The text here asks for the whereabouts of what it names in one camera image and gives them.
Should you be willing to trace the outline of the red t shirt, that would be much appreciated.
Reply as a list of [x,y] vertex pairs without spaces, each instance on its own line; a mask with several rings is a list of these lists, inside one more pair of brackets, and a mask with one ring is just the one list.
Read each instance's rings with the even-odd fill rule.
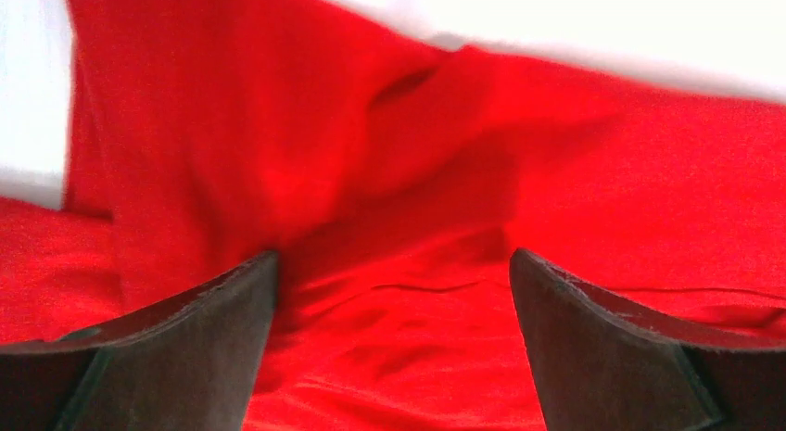
[[658,310],[785,334],[785,109],[446,51],[323,0],[68,0],[65,207],[1,201],[1,339],[265,249],[247,430],[540,430],[526,247]]

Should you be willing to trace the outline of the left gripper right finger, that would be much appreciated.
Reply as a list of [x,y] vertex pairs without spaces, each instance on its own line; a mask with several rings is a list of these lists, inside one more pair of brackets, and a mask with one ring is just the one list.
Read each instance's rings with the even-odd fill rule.
[[525,249],[513,301],[550,430],[781,430],[785,343],[681,320]]

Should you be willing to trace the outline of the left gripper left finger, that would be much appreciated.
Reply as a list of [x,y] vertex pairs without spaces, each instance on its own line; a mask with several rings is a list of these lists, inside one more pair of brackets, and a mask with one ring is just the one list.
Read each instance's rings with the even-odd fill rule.
[[275,308],[267,252],[56,341],[1,348],[5,430],[238,430]]

